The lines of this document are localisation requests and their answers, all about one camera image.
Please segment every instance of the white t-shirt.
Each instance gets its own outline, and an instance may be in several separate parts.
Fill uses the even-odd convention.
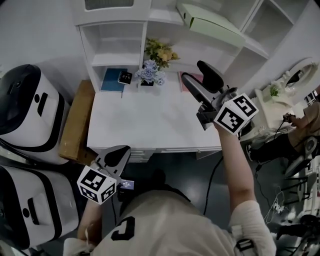
[[[182,196],[150,191],[135,198],[123,219],[96,248],[68,238],[64,256],[92,251],[92,256],[230,256],[236,240],[203,216]],[[238,205],[230,226],[242,226],[243,238],[254,242],[259,256],[276,255],[276,246],[256,201]]]

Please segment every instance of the blue flower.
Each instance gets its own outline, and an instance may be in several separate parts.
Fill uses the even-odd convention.
[[[154,60],[145,60],[143,62],[144,65],[144,69],[149,70],[149,71],[153,71],[153,72],[157,72],[158,70],[158,66],[157,63]]]
[[[154,81],[158,85],[162,86],[165,83],[165,78],[166,78],[166,73],[163,71],[158,71],[155,73]]]
[[[158,66],[154,60],[146,60],[143,63],[143,68],[139,69],[135,73],[135,77],[141,80],[145,80],[147,83],[152,83],[155,81],[156,73],[158,72]]]

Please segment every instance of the black cable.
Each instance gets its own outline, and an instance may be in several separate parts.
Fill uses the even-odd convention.
[[[208,186],[208,190],[206,192],[206,199],[205,199],[205,206],[204,206],[204,211],[203,211],[203,215],[206,215],[206,211],[207,211],[207,206],[208,206],[208,197],[209,197],[209,192],[210,192],[210,187],[211,187],[211,182],[212,182],[212,179],[214,177],[214,174],[216,172],[216,169],[218,168],[219,164],[221,163],[221,161],[224,159],[224,156],[222,156],[220,158],[220,160],[218,161],[218,163],[215,165],[215,167],[213,168],[212,170],[212,173],[211,173],[211,177],[210,177],[210,180],[209,180],[209,186]]]
[[[267,202],[267,204],[268,204],[268,206],[269,206],[269,209],[271,209],[271,204],[270,204],[270,202],[269,202],[269,199],[268,199],[268,198],[265,196],[265,194],[263,193],[262,188],[261,188],[261,184],[260,184],[260,182],[259,182],[259,180],[258,180],[258,170],[256,170],[254,177],[255,177],[255,179],[256,179],[256,182],[258,182],[261,195],[265,198],[265,200],[266,200],[266,202]]]
[[[282,121],[282,123],[281,123],[281,125],[279,126],[278,130],[276,130],[276,132],[275,132],[275,135],[274,135],[273,139],[275,139],[275,138],[276,138],[276,135],[277,135],[277,133],[279,132],[279,130],[280,130],[280,128],[281,128],[281,126],[284,124],[284,122],[285,122],[285,120],[283,120],[283,121]]]
[[[117,225],[117,215],[116,215],[116,210],[115,210],[115,205],[114,205],[114,197],[111,196],[111,203],[112,203],[112,210],[113,210],[113,216],[114,216],[114,225]]]

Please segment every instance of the hand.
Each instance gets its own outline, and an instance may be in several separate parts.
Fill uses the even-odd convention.
[[[286,113],[283,115],[284,118],[292,116],[290,113]]]
[[[286,114],[284,114],[283,115],[283,121],[284,122],[286,122],[286,123],[292,123],[292,121],[291,121],[291,116],[293,116],[292,114],[290,114],[290,113],[286,113]]]

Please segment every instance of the white desk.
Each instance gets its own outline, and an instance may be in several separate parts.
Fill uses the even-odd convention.
[[[87,146],[101,150],[128,145],[130,162],[145,163],[153,153],[220,151],[217,130],[203,130],[196,113],[201,104],[181,92],[176,72],[163,86],[126,85],[119,92],[96,93]]]

